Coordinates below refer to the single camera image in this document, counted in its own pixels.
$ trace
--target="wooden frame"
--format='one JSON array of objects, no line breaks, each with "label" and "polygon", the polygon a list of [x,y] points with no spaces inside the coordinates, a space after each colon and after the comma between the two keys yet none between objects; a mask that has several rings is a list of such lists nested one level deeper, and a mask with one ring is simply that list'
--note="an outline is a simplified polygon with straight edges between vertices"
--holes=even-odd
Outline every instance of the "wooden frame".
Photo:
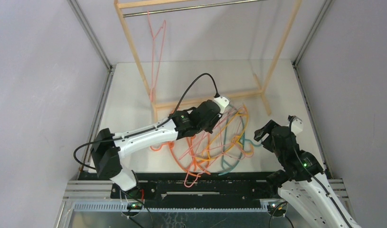
[{"label": "wooden frame", "polygon": [[[119,21],[121,22],[123,31],[125,33],[126,39],[128,41],[128,44],[129,44],[129,48],[132,52],[133,58],[136,62],[136,66],[137,66],[139,73],[140,73],[140,77],[143,80],[144,87],[145,87],[146,92],[147,92],[149,97],[150,97],[150,87],[149,87],[149,84],[147,83],[146,75],[144,74],[142,63],[140,62],[139,55],[137,54],[136,46],[134,45],[133,38],[132,38],[132,35],[130,33],[128,24],[126,23],[126,20],[123,18],[122,9],[160,5],[160,4],[166,4],[166,3],[185,2],[185,1],[194,1],[194,0],[144,0],[144,1],[138,1],[138,2],[129,2],[129,3],[119,3],[118,0],[114,1],[116,13],[118,15]],[[295,3],[293,5],[292,11],[291,11],[290,18],[287,22],[285,29],[284,29],[283,36],[280,39],[279,45],[277,46],[276,52],[273,56],[272,63],[269,66],[269,70],[267,71],[264,85],[262,86],[261,82],[259,81],[259,78],[257,77],[256,74],[254,74],[253,76],[254,76],[254,79],[255,79],[256,84],[257,84],[257,89],[250,90],[250,91],[231,93],[231,94],[223,94],[223,95],[225,95],[229,99],[260,96],[267,115],[272,114],[270,104],[269,104],[269,102],[266,98],[266,95],[265,95],[266,89],[269,86],[270,80],[272,79],[272,75],[273,75],[274,69],[276,68],[277,61],[279,60],[281,51],[283,50],[283,47],[284,47],[285,42],[287,40],[287,37],[290,34],[291,27],[293,26],[295,17],[297,16],[298,10],[300,9],[301,2],[302,2],[302,0],[295,0]],[[195,99],[186,100],[186,101],[182,102],[180,104],[180,106],[197,105],[206,99],[210,99],[210,97],[203,97],[203,98],[195,98]],[[151,102],[151,106],[153,108],[155,121],[158,121],[158,110],[174,108],[177,105],[177,103],[178,102],[167,102],[167,103],[158,104],[156,102],[156,99],[154,98],[154,101]]]}]

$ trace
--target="white table surface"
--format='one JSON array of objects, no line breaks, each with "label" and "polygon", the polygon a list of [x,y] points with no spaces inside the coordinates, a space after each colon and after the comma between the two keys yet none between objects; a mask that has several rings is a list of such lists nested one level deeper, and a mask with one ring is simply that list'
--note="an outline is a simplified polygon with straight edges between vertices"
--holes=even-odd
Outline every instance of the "white table surface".
[{"label": "white table surface", "polygon": [[[256,73],[262,82],[270,63],[270,60],[162,62],[157,85],[157,99],[159,102],[179,100],[189,84],[204,72],[210,73],[215,78],[221,95],[227,92],[255,89],[256,84],[252,74]],[[150,83],[151,63],[143,63],[142,66]],[[211,80],[203,77],[188,92],[187,98],[213,94],[214,88]],[[272,109],[271,116],[267,116],[260,97],[232,101],[235,106],[244,103],[248,108],[250,120],[246,137],[253,139],[254,131],[263,127],[270,119],[280,125],[286,125],[287,116],[296,115],[302,119],[304,124],[303,132],[297,136],[300,148],[311,152],[322,164],[321,153],[290,60],[279,60],[266,95]],[[166,117],[170,111],[159,112],[159,119]],[[100,129],[108,127],[111,132],[124,132],[147,126],[153,121],[149,98],[136,65],[134,63],[117,64]],[[181,155],[186,149],[186,141],[182,139],[176,143],[175,153],[177,156]],[[239,150],[234,149],[232,153],[238,155]],[[153,152],[149,148],[143,149],[123,159],[122,163],[135,172],[183,172],[175,163],[167,147],[163,147],[159,152]],[[187,165],[189,157],[183,159],[182,163]],[[281,166],[275,155],[259,147],[255,148],[254,156],[242,160],[234,172],[276,171],[278,169],[281,169]],[[220,161],[216,161],[210,171],[222,171]]]}]

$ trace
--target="gray wall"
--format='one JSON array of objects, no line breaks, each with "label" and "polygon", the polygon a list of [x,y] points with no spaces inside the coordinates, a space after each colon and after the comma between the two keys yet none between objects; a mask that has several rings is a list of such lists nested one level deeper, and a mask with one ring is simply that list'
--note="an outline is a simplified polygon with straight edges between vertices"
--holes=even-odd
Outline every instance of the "gray wall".
[{"label": "gray wall", "polygon": [[[124,10],[195,6],[234,0],[196,0]],[[79,0],[112,64],[134,62],[113,0]],[[324,0],[303,0],[280,58],[296,56]],[[294,0],[268,0],[206,9],[153,14],[154,32],[167,21],[162,61],[271,59],[283,34]],[[152,38],[147,16],[127,22],[142,62],[151,62]],[[160,53],[162,33],[156,39]]]},{"label": "gray wall", "polygon": [[0,0],[0,227],[53,227],[105,76],[65,0]]},{"label": "gray wall", "polygon": [[358,223],[387,227],[387,0],[335,1],[299,70]]}]

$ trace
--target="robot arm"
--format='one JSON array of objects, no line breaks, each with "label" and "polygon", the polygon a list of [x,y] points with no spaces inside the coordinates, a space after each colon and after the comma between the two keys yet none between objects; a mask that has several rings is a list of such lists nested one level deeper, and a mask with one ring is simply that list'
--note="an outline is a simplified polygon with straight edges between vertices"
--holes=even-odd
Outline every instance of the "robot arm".
[{"label": "robot arm", "polygon": [[[268,134],[262,145],[284,168],[266,178],[273,192],[289,202],[312,227],[360,228],[334,194],[317,159],[300,150],[295,134],[302,131],[302,121],[296,116],[288,119],[289,126],[270,120],[255,131],[256,141]],[[312,200],[298,189],[305,190]]]},{"label": "robot arm", "polygon": [[222,117],[229,100],[216,97],[202,102],[197,108],[176,111],[168,118],[141,129],[123,133],[111,133],[102,129],[91,148],[91,156],[99,179],[110,179],[123,191],[137,185],[134,173],[123,167],[120,160],[138,150],[159,143],[192,137],[201,131],[212,133]]}]

